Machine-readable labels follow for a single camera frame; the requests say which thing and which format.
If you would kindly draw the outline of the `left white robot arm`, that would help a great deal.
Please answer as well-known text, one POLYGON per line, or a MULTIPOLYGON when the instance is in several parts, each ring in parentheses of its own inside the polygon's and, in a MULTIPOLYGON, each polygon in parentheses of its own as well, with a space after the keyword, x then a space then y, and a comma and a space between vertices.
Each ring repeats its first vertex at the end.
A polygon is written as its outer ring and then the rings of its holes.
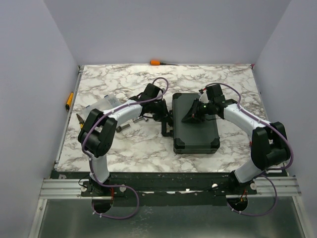
POLYGON ((140 94, 128 99, 124 104, 113 109, 100 111, 93 109, 89 112, 78 141, 82 151, 89 157, 90 177, 93 191, 99 196, 109 192, 109 170, 106 154, 110 150, 116 129, 131 119, 153 114, 156 120, 164 118, 168 111, 163 95, 166 90, 149 83, 140 94))

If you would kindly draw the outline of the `black poker set case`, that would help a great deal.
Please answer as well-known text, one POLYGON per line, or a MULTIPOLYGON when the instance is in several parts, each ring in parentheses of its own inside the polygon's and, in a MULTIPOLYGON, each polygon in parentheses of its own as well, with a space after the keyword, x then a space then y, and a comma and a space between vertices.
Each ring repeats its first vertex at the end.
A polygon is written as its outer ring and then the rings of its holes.
POLYGON ((220 147, 220 137, 215 116, 196 120, 189 114, 197 93, 175 93, 172 96, 170 120, 161 122, 161 133, 172 137, 176 154, 214 154, 220 147))

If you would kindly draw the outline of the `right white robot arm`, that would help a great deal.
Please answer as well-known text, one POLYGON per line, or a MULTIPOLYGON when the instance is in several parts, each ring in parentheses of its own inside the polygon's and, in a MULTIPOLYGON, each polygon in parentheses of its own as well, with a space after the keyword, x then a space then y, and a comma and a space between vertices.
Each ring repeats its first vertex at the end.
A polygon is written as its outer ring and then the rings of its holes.
POLYGON ((238 95, 238 100, 226 99, 222 86, 224 83, 210 83, 200 90, 201 96, 207 97, 207 102, 195 99, 182 122, 197 123, 202 122, 207 115, 217 115, 250 137, 250 159, 229 175, 229 191, 239 194, 245 190, 246 183, 265 171, 277 171, 284 162, 288 162, 284 168, 289 168, 294 160, 294 152, 282 123, 269 122, 244 109, 240 105, 241 95, 238 95))

